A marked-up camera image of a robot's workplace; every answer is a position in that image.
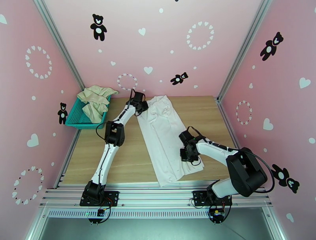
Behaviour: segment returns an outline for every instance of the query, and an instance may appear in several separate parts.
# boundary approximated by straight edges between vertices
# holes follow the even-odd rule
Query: white heart
[[[270,119],[266,118],[264,121],[263,121],[263,129],[264,130],[272,130],[273,129],[273,124],[270,123]]]
[[[294,218],[293,218],[292,214],[288,213],[286,215],[286,218],[289,219],[292,223],[294,222]]]
[[[302,88],[306,88],[307,86],[309,86],[310,84],[310,80],[309,79],[305,79],[304,77],[302,77],[300,80],[299,80],[299,87],[302,89]]]
[[[140,35],[143,35],[145,36],[145,33],[146,33],[146,29],[145,28],[142,28],[142,29],[138,29],[138,32]]]
[[[39,144],[38,137],[36,133],[33,133],[31,135],[31,139],[27,141],[27,146],[31,148],[31,147],[37,146],[38,144]]]
[[[0,23],[8,24],[6,18],[2,14],[0,14]]]
[[[151,74],[151,72],[153,71],[153,68],[152,67],[144,67],[144,71],[147,74]]]

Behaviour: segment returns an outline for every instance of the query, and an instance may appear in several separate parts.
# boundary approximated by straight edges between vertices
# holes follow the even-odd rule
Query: heart circle pattern
[[[203,44],[202,46],[196,46],[195,44],[192,43],[192,41],[190,40],[191,33],[194,32],[194,29],[196,28],[205,28],[208,31],[210,31],[210,37],[206,40],[205,44]],[[188,46],[190,48],[192,48],[193,50],[202,50],[204,48],[206,48],[208,45],[210,45],[211,41],[214,38],[214,27],[212,25],[209,25],[209,22],[198,22],[194,25],[192,25],[192,27],[188,30],[188,34],[186,35],[186,43],[188,44]]]
[[[39,71],[36,70],[36,68],[34,68],[32,66],[32,64],[30,63],[30,59],[32,58],[32,53],[34,52],[40,52],[42,53],[43,55],[45,55],[45,59],[48,60],[48,64],[49,64],[49,67],[48,67],[48,70],[47,71],[42,71],[41,73]],[[27,49],[26,51],[26,55],[25,55],[25,60],[26,60],[26,66],[29,68],[29,72],[31,74],[34,74],[34,76],[36,78],[39,78],[39,79],[47,79],[50,75],[51,75],[51,71],[53,69],[52,67],[52,61],[50,60],[50,56],[46,53],[46,51],[44,49],[42,49],[42,47],[40,46],[37,46],[35,47],[34,45],[31,46],[30,48]]]
[[[240,109],[241,106],[246,106],[247,108],[249,108],[249,115],[247,116],[247,119],[243,119],[241,120],[239,117],[239,112],[238,110]],[[250,106],[250,103],[247,102],[246,100],[242,100],[238,103],[237,107],[236,107],[236,118],[237,121],[241,124],[241,125],[248,125],[249,122],[252,120],[252,107]]]

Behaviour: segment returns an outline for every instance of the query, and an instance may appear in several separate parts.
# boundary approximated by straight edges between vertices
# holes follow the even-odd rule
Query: pink wall
[[[85,86],[127,97],[133,87],[147,96],[218,95],[261,0],[45,2]],[[92,14],[104,17],[104,41],[94,38]]]
[[[0,2],[0,36],[0,239],[24,239],[74,137],[60,102],[80,89],[33,1]]]
[[[275,179],[270,194],[289,239],[315,239],[315,7],[312,0],[275,0],[224,98],[241,146],[270,166],[286,168],[300,184],[295,194],[289,180],[283,187]],[[284,40],[275,55],[263,61],[260,53],[277,32]]]

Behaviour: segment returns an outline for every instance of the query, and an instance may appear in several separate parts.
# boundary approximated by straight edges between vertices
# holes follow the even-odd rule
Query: wooden surface
[[[234,147],[228,130],[211,96],[169,97],[183,124],[193,126],[212,141]],[[112,98],[107,120],[113,120],[122,111],[127,98]],[[99,130],[104,137],[105,128]],[[69,163],[64,184],[86,184],[96,170],[104,150],[104,140],[95,130],[81,131]],[[216,180],[227,178],[227,168],[207,156],[202,156],[204,170],[183,176],[181,180]],[[125,142],[118,150],[109,171],[108,183],[156,182],[157,178],[136,117],[125,126]]]

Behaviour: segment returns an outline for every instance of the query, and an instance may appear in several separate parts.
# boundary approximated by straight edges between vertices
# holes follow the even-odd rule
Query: plastic basket
[[[66,119],[66,125],[72,126],[77,129],[95,129],[101,122],[105,121],[107,112],[103,113],[102,121],[100,123],[92,123],[86,114],[82,111],[82,108],[88,103],[83,103],[79,98],[77,98],[75,104],[73,105],[69,116]],[[100,125],[98,129],[102,129],[104,124]]]

